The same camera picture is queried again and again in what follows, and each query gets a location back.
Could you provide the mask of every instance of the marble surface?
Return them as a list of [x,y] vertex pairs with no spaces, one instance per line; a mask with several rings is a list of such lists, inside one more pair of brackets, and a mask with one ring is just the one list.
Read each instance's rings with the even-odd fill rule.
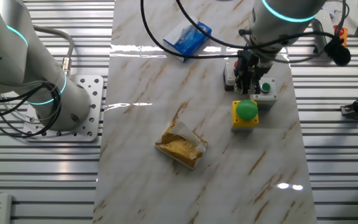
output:
[[[184,19],[175,1],[145,0],[156,37]],[[217,38],[244,44],[253,1],[183,0]],[[279,100],[252,133],[230,131],[225,59],[181,63],[145,32],[138,0],[117,0],[93,223],[317,223],[290,68],[275,64]],[[212,42],[197,54],[234,53]],[[209,146],[194,170],[154,148],[182,121]]]

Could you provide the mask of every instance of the metal base plate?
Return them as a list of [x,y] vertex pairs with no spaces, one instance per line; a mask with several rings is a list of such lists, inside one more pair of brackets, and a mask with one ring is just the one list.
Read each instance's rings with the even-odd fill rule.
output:
[[[73,75],[70,77],[74,83],[77,83],[85,88],[91,97],[91,104],[95,105],[91,108],[88,117],[72,131],[51,131],[48,130],[45,136],[36,136],[27,138],[29,142],[92,142],[98,137],[99,117],[103,91],[103,77],[95,75]],[[35,109],[29,106],[27,109],[27,116],[36,118]],[[23,127],[24,132],[31,131],[36,133],[44,126],[42,124],[25,123]]]

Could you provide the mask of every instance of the slotted aluminum rail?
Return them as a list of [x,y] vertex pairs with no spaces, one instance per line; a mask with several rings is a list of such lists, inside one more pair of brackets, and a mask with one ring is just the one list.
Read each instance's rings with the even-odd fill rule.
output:
[[[26,0],[33,23],[73,36],[74,75],[101,75],[106,86],[113,0]],[[62,61],[68,42],[39,36]],[[346,68],[333,64],[292,65],[319,224],[358,224],[358,121],[341,117],[339,106],[358,99],[358,37],[349,38],[354,56]],[[313,38],[288,48],[291,59],[311,52]],[[103,104],[106,92],[103,92]],[[20,108],[26,111],[28,105]],[[7,116],[18,128],[23,123]],[[101,117],[96,144],[27,144],[0,132],[0,192],[14,196],[13,224],[91,224]]]

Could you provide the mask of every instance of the blue package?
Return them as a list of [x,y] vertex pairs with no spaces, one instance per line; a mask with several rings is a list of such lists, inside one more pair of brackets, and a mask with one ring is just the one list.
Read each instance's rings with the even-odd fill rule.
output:
[[[209,35],[212,33],[212,29],[202,22],[198,22],[198,25]],[[177,43],[171,44],[164,39],[166,45],[173,51],[176,51],[183,55],[193,55],[199,47],[208,40],[204,34],[198,31],[194,26],[186,34],[184,34]],[[187,58],[178,57],[182,62],[185,62]]]

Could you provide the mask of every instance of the green light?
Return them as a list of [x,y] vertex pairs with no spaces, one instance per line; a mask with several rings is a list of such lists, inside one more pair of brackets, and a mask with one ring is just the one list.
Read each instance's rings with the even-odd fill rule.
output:
[[284,16],[284,15],[281,15],[280,13],[275,11],[273,8],[271,8],[267,4],[266,0],[262,0],[262,2],[264,3],[264,5],[267,8],[267,10],[269,10],[274,16],[277,16],[278,18],[280,18],[282,20],[285,20],[285,21],[288,21],[288,22],[307,22],[307,21],[310,21],[310,20],[314,19],[317,16],[317,14],[316,14],[314,16],[311,16],[311,17],[305,18],[305,19],[295,19],[295,18],[287,17],[287,16]]
[[262,92],[268,93],[268,92],[270,92],[271,89],[272,89],[272,87],[270,86],[269,83],[262,84],[262,88],[261,88]]
[[22,39],[24,40],[25,44],[27,46],[29,46],[29,43],[27,43],[26,39],[24,38],[24,36],[21,33],[19,33],[19,31],[13,29],[12,27],[10,27],[8,25],[7,25],[7,28],[10,29],[11,31],[13,31],[15,34],[19,35],[19,37],[22,37]]

